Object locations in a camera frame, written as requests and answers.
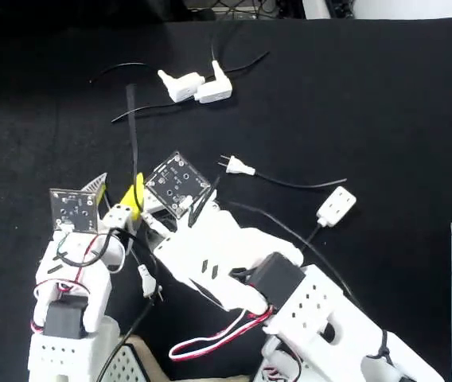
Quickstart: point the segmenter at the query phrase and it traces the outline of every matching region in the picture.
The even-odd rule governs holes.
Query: white plug
[[[228,163],[217,163],[220,166],[226,167],[226,173],[245,173],[246,175],[252,176],[256,172],[254,167],[245,165],[241,160],[236,158],[235,155],[232,155],[231,157],[221,155],[220,157],[228,160]]]
[[[353,207],[357,198],[344,187],[337,187],[321,205],[316,216],[322,227],[333,227]]]
[[[212,61],[213,73],[216,79],[198,87],[194,99],[200,103],[211,103],[232,96],[232,82],[224,74],[219,63]]]
[[[180,78],[173,78],[163,70],[159,70],[157,74],[168,89],[169,97],[175,103],[192,97],[197,89],[205,83],[205,78],[196,72],[186,74]]]
[[[141,276],[142,287],[143,287],[143,297],[151,297],[155,293],[155,278],[146,269],[146,265],[142,264],[138,267],[139,275]],[[159,296],[161,296],[161,286],[158,288]]]

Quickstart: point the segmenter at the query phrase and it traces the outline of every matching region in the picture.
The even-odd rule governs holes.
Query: black strap
[[[382,329],[382,345],[378,349],[378,354],[375,356],[368,356],[368,358],[371,358],[373,360],[379,360],[381,357],[385,358],[387,360],[387,363],[391,366],[394,366],[391,359],[391,351],[387,347],[387,330]]]

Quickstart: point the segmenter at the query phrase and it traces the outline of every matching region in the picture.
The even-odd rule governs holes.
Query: red and white wire
[[[242,325],[241,327],[237,328],[236,330],[234,330],[233,332],[228,334],[233,329],[233,327],[238,322],[240,322],[240,320],[244,317],[244,315],[245,315],[245,310],[242,311],[240,316],[234,322],[232,322],[232,324],[230,326],[228,326],[224,330],[221,330],[218,334],[216,334],[213,337],[198,337],[198,338],[193,338],[191,340],[183,341],[179,344],[176,344],[173,348],[171,348],[169,350],[169,354],[168,354],[169,358],[173,361],[187,361],[187,360],[192,360],[193,358],[198,358],[198,357],[204,356],[205,354],[211,353],[214,350],[217,350],[218,348],[220,348],[222,345],[227,344],[228,342],[241,336],[248,330],[256,327],[261,322],[267,320],[272,315],[272,307],[269,307],[267,312],[265,312],[261,316],[258,316],[256,319]],[[205,341],[207,341],[207,342],[217,341],[217,342],[213,345],[206,346],[202,349],[194,350],[192,352],[175,354],[179,350],[182,350],[190,345],[196,344],[197,342],[205,342]]]

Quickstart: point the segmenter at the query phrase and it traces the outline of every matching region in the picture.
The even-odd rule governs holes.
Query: black fabric surface
[[[131,179],[128,129],[108,121],[126,110],[125,85],[138,83],[140,105],[169,100],[153,73],[140,68],[113,72],[95,86],[88,78],[127,60],[175,76],[210,73],[214,27],[0,39],[0,380],[27,377],[35,271],[51,234],[48,188],[79,188],[107,171],[111,194],[120,197]],[[270,56],[232,76],[229,100],[139,119],[140,169],[149,172],[178,149],[209,179],[223,170],[220,154],[237,154],[288,181],[347,177],[357,205],[337,227],[319,232],[316,245],[366,313],[449,380],[452,20],[223,28],[224,68],[267,49]],[[219,192],[266,209],[302,235],[327,196],[233,176]],[[233,213],[243,225],[292,240],[262,216]],[[107,310],[125,331],[143,304],[133,262],[113,285]],[[236,313],[220,311],[167,274],[162,285],[166,300],[139,333],[171,378],[255,371],[261,330],[202,359],[170,362],[171,345],[216,333]]]

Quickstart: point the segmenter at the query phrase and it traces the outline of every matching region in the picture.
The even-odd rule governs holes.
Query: square circuit board
[[[210,187],[210,183],[175,151],[146,179],[145,187],[177,219]]]

